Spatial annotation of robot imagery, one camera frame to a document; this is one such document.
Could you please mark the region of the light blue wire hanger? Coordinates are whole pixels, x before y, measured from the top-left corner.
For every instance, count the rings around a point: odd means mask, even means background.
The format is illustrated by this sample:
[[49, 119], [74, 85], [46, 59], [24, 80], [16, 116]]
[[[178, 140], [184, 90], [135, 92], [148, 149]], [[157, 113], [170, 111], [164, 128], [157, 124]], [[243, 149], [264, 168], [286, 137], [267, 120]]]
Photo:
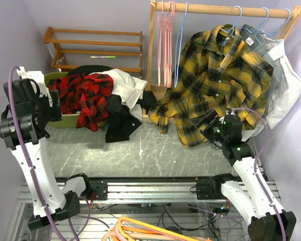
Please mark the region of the light blue wire hanger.
[[186, 2], [186, 9], [185, 9], [184, 16], [181, 17], [180, 29], [178, 31], [177, 40], [176, 40], [174, 87], [177, 87], [178, 85], [179, 64], [180, 64], [180, 56], [182, 51], [182, 40], [183, 40], [183, 32], [184, 32], [187, 11], [188, 11], [188, 2]]

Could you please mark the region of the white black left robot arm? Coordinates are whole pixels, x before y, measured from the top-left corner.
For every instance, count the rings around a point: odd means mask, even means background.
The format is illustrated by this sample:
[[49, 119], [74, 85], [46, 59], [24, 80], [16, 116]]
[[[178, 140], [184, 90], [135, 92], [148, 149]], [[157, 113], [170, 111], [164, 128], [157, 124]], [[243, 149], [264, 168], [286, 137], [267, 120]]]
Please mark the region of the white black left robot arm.
[[80, 200], [92, 194], [92, 186], [84, 174], [74, 175], [57, 184], [47, 152], [49, 122], [62, 119], [59, 93], [48, 92], [40, 71], [26, 71], [15, 66], [4, 84], [9, 101], [1, 115], [0, 138], [16, 158], [28, 185], [33, 215], [30, 230], [70, 219], [80, 213]]

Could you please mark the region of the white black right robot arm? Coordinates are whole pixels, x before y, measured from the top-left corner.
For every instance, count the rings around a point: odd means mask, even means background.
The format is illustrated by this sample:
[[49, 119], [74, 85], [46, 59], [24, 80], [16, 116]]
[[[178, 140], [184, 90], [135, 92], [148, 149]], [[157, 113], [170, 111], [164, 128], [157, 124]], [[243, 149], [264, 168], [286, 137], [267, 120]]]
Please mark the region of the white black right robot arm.
[[214, 177], [211, 193], [226, 197], [246, 221], [251, 240], [290, 240], [296, 224], [293, 212], [285, 211], [275, 198], [257, 166], [257, 155], [242, 139], [242, 122], [233, 110], [224, 117], [210, 110], [191, 119], [192, 124], [224, 157], [241, 178], [247, 192], [231, 174]]

